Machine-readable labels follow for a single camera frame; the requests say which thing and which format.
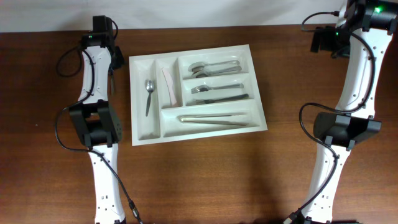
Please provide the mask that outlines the small metal teaspoon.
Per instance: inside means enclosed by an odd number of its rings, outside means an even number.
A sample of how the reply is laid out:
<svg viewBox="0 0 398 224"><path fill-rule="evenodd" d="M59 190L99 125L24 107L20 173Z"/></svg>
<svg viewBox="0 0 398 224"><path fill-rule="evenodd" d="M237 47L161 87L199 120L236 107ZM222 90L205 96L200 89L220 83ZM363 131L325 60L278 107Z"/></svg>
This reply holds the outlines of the small metal teaspoon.
<svg viewBox="0 0 398 224"><path fill-rule="evenodd" d="M148 116L151 104L151 96L155 91L155 83L152 80L148 80L146 82L146 90L148 92L147 103L146 103L146 116Z"/></svg>
<svg viewBox="0 0 398 224"><path fill-rule="evenodd" d="M114 81L114 70L109 72L110 85L111 85L111 95L115 93L115 81Z"/></svg>

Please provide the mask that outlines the large metal spoon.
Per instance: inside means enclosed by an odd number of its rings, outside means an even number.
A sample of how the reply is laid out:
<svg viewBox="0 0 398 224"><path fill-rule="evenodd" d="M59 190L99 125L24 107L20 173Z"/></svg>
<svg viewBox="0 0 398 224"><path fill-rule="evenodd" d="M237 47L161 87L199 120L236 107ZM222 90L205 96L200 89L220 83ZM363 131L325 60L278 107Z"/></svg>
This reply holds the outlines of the large metal spoon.
<svg viewBox="0 0 398 224"><path fill-rule="evenodd" d="M213 75L221 74L221 73L229 73L229 72L238 72L241 71L242 67L237 65L234 67L224 68L221 70L201 70L199 72L195 72L192 77L193 78L203 78L203 77L212 77Z"/></svg>
<svg viewBox="0 0 398 224"><path fill-rule="evenodd" d="M217 63L195 62L188 67L188 71L189 72L198 72L208 66L225 65L225 64L239 65L240 61L239 60L229 60L229 61L217 62Z"/></svg>

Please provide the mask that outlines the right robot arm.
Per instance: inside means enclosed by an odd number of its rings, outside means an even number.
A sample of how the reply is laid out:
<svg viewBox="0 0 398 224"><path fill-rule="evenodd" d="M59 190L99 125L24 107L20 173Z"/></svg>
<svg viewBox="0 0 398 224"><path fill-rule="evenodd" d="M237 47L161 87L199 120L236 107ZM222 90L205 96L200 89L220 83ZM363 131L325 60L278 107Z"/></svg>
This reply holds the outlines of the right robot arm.
<svg viewBox="0 0 398 224"><path fill-rule="evenodd" d="M345 1L334 26L316 27L312 52L327 50L332 58L348 58L341 97L335 108L319 103L313 132L317 159L305 203L285 223L331 223L333 201L344 164L355 145L377 134L374 97L383 58L397 30L397 3Z"/></svg>

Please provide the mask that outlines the metal fork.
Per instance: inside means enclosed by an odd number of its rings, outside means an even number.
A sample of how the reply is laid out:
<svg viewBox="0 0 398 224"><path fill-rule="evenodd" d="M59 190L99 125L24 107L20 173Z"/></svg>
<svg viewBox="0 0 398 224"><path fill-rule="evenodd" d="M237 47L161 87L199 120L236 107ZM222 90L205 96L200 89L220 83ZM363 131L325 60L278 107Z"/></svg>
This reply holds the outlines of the metal fork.
<svg viewBox="0 0 398 224"><path fill-rule="evenodd" d="M225 90L225 89L234 89L234 88L244 88L244 85L242 83L225 85L225 86L214 86L214 87L210 87L208 85L200 85L192 88L191 94L202 93L210 90Z"/></svg>
<svg viewBox="0 0 398 224"><path fill-rule="evenodd" d="M235 101L235 100L245 100L248 99L248 94L230 96L227 98L217 98L217 99L208 99L208 100L195 100L196 105L205 105L205 104L212 104L212 103L221 103L225 101Z"/></svg>

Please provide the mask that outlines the white plastic knife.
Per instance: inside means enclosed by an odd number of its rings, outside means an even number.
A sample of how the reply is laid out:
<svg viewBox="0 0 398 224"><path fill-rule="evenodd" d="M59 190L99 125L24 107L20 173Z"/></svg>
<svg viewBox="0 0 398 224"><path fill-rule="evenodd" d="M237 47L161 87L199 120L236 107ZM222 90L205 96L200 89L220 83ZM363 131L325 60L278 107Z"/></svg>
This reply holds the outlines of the white plastic knife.
<svg viewBox="0 0 398 224"><path fill-rule="evenodd" d="M177 107L178 106L178 102L175 96L175 92L174 92L174 81L173 78L170 74L170 72L167 70L167 68L163 67L162 68L162 73L164 75L166 84L167 84L167 88L168 88L168 92L169 92L169 97L170 97L170 104L172 107Z"/></svg>

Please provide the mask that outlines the metal kitchen tongs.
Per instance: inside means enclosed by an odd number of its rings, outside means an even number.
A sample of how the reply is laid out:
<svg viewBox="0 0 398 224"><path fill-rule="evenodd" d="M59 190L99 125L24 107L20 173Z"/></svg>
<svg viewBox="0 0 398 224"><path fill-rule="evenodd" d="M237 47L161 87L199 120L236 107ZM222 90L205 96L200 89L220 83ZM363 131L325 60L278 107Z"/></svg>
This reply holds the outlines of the metal kitchen tongs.
<svg viewBox="0 0 398 224"><path fill-rule="evenodd" d="M246 121L239 121L233 117L245 116L244 113L235 114L193 114L181 115L177 119L181 123L194 123L194 124L214 124L226 126L247 126L249 123Z"/></svg>

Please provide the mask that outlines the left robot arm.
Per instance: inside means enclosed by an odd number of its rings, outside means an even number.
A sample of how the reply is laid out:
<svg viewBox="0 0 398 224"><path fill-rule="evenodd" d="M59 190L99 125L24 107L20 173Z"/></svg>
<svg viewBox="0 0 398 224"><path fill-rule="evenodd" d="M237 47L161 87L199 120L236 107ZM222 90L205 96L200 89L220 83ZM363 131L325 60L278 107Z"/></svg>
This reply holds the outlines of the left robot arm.
<svg viewBox="0 0 398 224"><path fill-rule="evenodd" d="M93 17L93 30L81 39L83 86L78 104L69 115L82 145L88 148L93 168L95 223L125 223L117 180L120 122L108 101L108 73L113 69L116 47L109 17Z"/></svg>

